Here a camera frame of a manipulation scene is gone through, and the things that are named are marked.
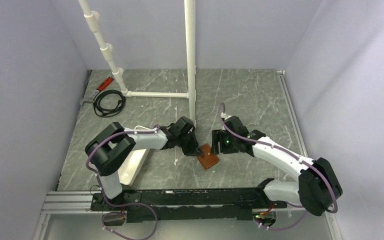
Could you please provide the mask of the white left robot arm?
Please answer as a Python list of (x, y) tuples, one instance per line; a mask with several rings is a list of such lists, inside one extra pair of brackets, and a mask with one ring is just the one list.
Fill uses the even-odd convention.
[(202, 157), (194, 123), (182, 116), (168, 126), (155, 125), (152, 129), (131, 129), (113, 122), (85, 147), (86, 167), (92, 171), (104, 196), (104, 204), (111, 210), (124, 203), (123, 187), (117, 173), (128, 155), (137, 150), (167, 150), (179, 147), (185, 156)]

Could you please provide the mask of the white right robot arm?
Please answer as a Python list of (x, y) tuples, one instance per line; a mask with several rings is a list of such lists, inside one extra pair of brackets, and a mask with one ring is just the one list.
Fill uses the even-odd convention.
[(255, 194), (256, 203), (267, 208), (273, 202), (300, 204), (314, 216), (338, 212), (338, 198), (343, 194), (330, 162), (299, 155), (274, 142), (258, 130), (243, 135), (227, 129), (212, 131), (211, 152), (218, 154), (246, 153), (267, 161), (293, 178), (293, 182), (270, 180)]

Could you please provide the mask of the brown leather card holder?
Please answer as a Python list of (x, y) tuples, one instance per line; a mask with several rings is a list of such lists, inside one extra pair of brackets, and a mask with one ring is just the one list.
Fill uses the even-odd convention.
[(219, 157), (211, 153), (211, 146), (208, 143), (200, 146), (200, 150), (203, 155), (197, 156), (196, 158), (205, 170), (210, 169), (220, 162)]

